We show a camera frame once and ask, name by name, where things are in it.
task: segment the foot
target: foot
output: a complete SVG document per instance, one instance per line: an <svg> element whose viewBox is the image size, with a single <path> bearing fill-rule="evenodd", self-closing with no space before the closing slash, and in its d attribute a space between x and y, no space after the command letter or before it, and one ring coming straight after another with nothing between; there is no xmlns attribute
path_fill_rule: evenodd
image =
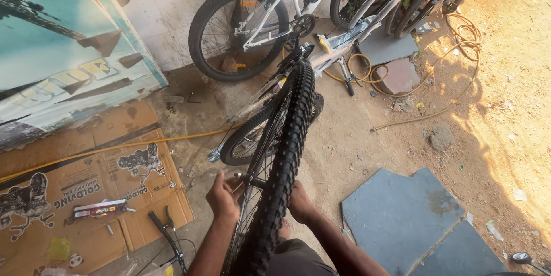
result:
<svg viewBox="0 0 551 276"><path fill-rule="evenodd" d="M279 229L278 231L278 236L284 237L287 240L291 237L291 226L289 225L289 222L285 218L283 218L281 229Z"/></svg>

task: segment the gray slab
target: gray slab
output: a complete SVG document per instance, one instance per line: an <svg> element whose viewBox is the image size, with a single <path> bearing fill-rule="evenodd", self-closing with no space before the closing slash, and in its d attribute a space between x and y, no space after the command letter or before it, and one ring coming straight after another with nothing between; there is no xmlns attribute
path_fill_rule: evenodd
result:
<svg viewBox="0 0 551 276"><path fill-rule="evenodd" d="M465 212L428 168L411 178L384 168L342 202L356 244L404 275Z"/></svg>
<svg viewBox="0 0 551 276"><path fill-rule="evenodd" d="M410 34L402 39L387 35L385 21L382 22L382 26L371 32L358 48L360 53L369 58L373 66L409 56L419 49Z"/></svg>
<svg viewBox="0 0 551 276"><path fill-rule="evenodd" d="M507 268L467 220L460 222L410 276L485 276Z"/></svg>

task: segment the cardboard box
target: cardboard box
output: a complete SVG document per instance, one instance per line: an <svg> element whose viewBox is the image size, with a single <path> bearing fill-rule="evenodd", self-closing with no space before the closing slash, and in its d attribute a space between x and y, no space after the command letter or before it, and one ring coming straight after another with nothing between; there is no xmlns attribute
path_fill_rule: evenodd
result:
<svg viewBox="0 0 551 276"><path fill-rule="evenodd" d="M24 150L0 155L9 161L7 175L67 154L129 142L162 138L153 110L144 102L118 107L93 126L71 130L64 139L51 136ZM76 205L127 199L136 213L75 220ZM193 220L174 162L165 142L116 148L64 161L0 184L0 275L37 275L46 267L88 274L162 237L147 216L155 211L167 221L168 206L176 227ZM109 224L114 235L106 227ZM52 238L71 243L67 260L47 258Z"/></svg>

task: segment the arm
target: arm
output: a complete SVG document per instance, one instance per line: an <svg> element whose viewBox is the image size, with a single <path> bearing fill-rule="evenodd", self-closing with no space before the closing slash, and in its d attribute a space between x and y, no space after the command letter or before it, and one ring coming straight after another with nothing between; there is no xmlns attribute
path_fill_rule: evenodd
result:
<svg viewBox="0 0 551 276"><path fill-rule="evenodd" d="M214 220L186 276L220 275L226 251L239 219L240 209L237 200L243 192L242 188L232 190L229 182L224 181L223 172L219 172L216 176L212 188L207 193L207 201L214 213Z"/></svg>
<svg viewBox="0 0 551 276"><path fill-rule="evenodd" d="M345 237L316 209L300 181L296 181L293 186L289 211L296 221L308 226L341 276L389 276L381 265Z"/></svg>

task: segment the panda logo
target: panda logo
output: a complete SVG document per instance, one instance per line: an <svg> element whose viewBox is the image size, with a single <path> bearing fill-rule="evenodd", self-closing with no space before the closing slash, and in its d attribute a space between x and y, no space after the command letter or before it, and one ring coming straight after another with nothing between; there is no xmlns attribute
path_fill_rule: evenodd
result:
<svg viewBox="0 0 551 276"><path fill-rule="evenodd" d="M69 261L69 267L73 268L73 267L79 266L83 262L84 262L84 260L82 259L82 257L78 253L73 253L71 255L71 259Z"/></svg>

